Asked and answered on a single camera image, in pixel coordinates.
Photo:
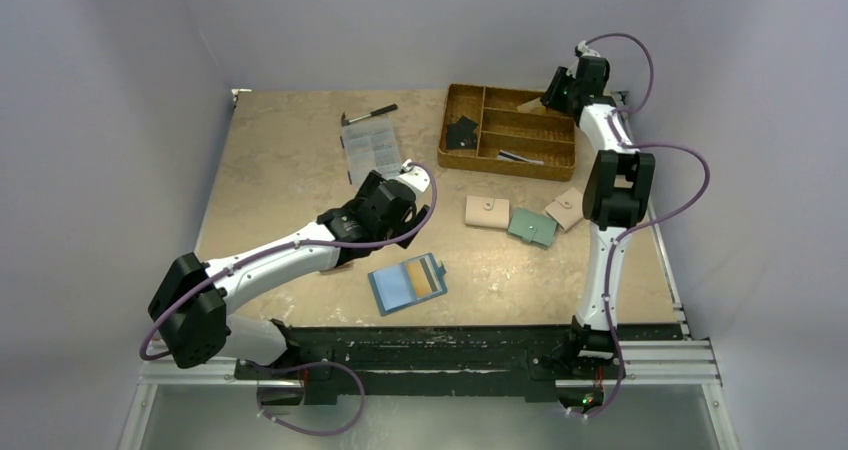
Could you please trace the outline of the blue leather card holder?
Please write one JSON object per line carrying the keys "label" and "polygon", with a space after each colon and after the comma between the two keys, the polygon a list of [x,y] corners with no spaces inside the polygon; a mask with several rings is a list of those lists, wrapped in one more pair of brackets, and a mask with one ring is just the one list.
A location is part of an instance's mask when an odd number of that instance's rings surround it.
{"label": "blue leather card holder", "polygon": [[[405,308],[441,296],[437,295],[433,298],[418,301],[415,300],[412,295],[412,290],[406,271],[404,270],[404,264],[409,260],[376,270],[374,272],[370,272],[368,274],[368,281],[376,301],[377,309],[381,316],[387,316]],[[436,258],[435,260],[441,266],[444,267],[441,261],[437,260]]]}

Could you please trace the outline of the grey striped card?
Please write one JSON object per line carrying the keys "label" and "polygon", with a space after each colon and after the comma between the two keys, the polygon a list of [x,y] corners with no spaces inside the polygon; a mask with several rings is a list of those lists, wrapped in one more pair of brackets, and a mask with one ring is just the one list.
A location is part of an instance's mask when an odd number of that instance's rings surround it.
{"label": "grey striped card", "polygon": [[497,159],[504,160],[504,161],[534,164],[534,165],[543,165],[544,164],[543,160],[528,158],[528,157],[524,157],[524,156],[521,156],[521,155],[517,155],[517,154],[514,154],[514,153],[503,151],[503,150],[498,152]]}

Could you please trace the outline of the black VIP credit card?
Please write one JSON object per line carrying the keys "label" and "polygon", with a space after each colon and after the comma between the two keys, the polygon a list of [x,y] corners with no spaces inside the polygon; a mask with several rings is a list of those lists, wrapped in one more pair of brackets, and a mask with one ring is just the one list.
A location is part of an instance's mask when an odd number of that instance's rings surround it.
{"label": "black VIP credit card", "polygon": [[447,150],[469,149],[474,145],[475,132],[459,125],[449,125],[445,135]]}

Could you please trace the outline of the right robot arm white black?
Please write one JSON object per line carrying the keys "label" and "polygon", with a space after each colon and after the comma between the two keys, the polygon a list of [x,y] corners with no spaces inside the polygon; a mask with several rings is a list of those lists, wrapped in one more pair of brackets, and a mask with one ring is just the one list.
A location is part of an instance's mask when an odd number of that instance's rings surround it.
{"label": "right robot arm white black", "polygon": [[595,151],[583,192],[589,222],[588,272],[581,303],[556,356],[611,360],[616,350],[617,297],[628,233],[644,219],[655,157],[635,149],[625,135],[615,100],[605,94],[611,66],[592,50],[557,69],[541,103],[574,119]]}

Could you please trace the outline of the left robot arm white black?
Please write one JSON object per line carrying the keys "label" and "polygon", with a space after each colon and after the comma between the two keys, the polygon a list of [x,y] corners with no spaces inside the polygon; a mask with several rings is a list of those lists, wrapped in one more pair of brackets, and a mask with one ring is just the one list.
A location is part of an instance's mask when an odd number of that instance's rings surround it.
{"label": "left robot arm white black", "polygon": [[437,184],[424,165],[408,161],[399,175],[370,172],[355,196],[292,234],[228,257],[176,258],[152,298],[153,327],[144,337],[145,361],[165,357],[181,369],[214,357],[272,366],[297,344],[277,320],[238,315],[247,303],[300,277],[330,271],[390,245],[408,247],[435,208],[422,204]]}

